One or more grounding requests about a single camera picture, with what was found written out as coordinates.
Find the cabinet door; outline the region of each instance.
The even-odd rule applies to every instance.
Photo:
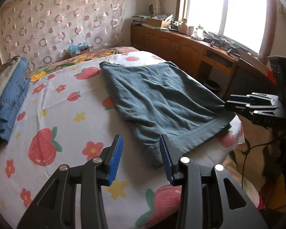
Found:
[[[179,43],[178,45],[178,67],[192,77],[196,77],[200,66],[203,48],[191,44]]]
[[[144,48],[143,50],[146,52],[151,52],[153,54],[157,54],[156,50],[156,37],[151,32],[145,32],[143,34],[144,38]]]
[[[143,50],[143,30],[141,27],[131,26],[130,43],[132,47],[138,50]]]
[[[176,63],[177,52],[176,52],[176,41],[171,36],[160,36],[159,39],[159,57],[166,61]]]

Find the window frame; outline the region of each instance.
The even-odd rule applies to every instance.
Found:
[[[228,2],[229,0],[224,0],[223,2],[223,13],[221,17],[220,28],[217,35],[225,38],[228,41],[233,41],[239,46],[245,48],[249,53],[252,54],[252,56],[257,57],[263,64],[266,65],[268,62],[267,56],[270,55],[275,36],[276,8],[277,8],[276,0],[267,0],[265,29],[259,53],[251,50],[247,46],[235,41],[234,39],[230,39],[229,37],[223,35],[227,18]],[[188,17],[189,6],[190,6],[190,0],[177,0],[176,17],[175,17],[176,20],[179,21],[182,18]]]

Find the black cable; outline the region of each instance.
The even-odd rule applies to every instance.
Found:
[[[243,181],[244,181],[245,163],[246,163],[246,159],[247,159],[247,157],[248,157],[250,151],[251,151],[253,148],[255,148],[255,147],[265,146],[265,145],[268,146],[268,145],[270,145],[270,144],[273,144],[274,142],[277,142],[278,140],[282,139],[285,135],[286,135],[286,132],[284,132],[281,136],[277,137],[276,139],[271,140],[271,141],[268,142],[268,143],[255,145],[255,146],[253,146],[252,148],[249,149],[247,155],[245,156],[245,160],[244,160],[244,164],[243,164],[243,171],[242,171],[242,189],[243,189]]]

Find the bed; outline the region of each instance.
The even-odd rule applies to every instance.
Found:
[[[150,168],[98,70],[103,61],[136,66],[165,60],[126,48],[111,55],[94,59],[82,56],[63,63],[70,61],[74,64],[32,78],[10,141],[0,146],[0,213],[16,228],[58,166],[84,164],[110,146],[116,134],[121,134],[124,150],[116,180],[112,186],[102,188],[108,228],[149,228],[166,219],[179,208],[181,188],[169,185],[163,168]],[[231,150],[244,143],[239,118],[235,116],[230,124],[229,130],[186,155],[200,165],[222,163]],[[78,185],[76,228],[81,228],[79,194]]]

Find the yellow flower print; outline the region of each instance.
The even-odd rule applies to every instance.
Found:
[[[39,115],[40,115],[40,117],[46,117],[47,114],[48,114],[48,110],[43,109]]]
[[[0,205],[1,205],[1,207],[2,207],[3,210],[6,210],[6,206],[5,206],[4,201],[0,201]]]
[[[35,75],[33,75],[33,76],[31,77],[31,82],[36,81],[36,80],[38,80],[38,79],[40,79],[40,78],[42,78],[42,77],[44,77],[44,76],[46,76],[46,75],[47,75],[47,74],[46,74],[45,71],[37,72]]]
[[[116,178],[110,187],[106,188],[106,190],[111,193],[111,198],[116,200],[119,196],[122,198],[126,198],[127,195],[124,192],[124,188],[129,185],[129,182],[123,181],[119,182],[119,179]]]
[[[86,120],[85,115],[86,115],[86,113],[76,114],[75,118],[73,119],[73,121],[76,121],[76,122],[84,121],[84,120]]]

